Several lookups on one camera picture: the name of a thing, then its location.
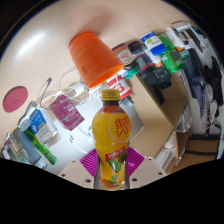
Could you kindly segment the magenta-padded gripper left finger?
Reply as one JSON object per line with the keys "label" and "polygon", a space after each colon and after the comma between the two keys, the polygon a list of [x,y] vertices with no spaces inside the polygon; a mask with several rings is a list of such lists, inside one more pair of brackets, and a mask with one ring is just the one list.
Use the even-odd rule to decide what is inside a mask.
{"label": "magenta-padded gripper left finger", "polygon": [[71,160],[59,174],[60,177],[84,188],[99,188],[99,162],[95,149],[79,160]]}

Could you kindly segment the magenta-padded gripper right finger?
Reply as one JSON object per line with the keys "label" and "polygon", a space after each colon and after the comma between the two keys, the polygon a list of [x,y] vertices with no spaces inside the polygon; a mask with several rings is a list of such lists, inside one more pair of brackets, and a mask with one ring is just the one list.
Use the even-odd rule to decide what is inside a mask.
{"label": "magenta-padded gripper right finger", "polygon": [[166,176],[153,157],[144,157],[129,147],[126,155],[125,185],[127,189],[143,187]]}

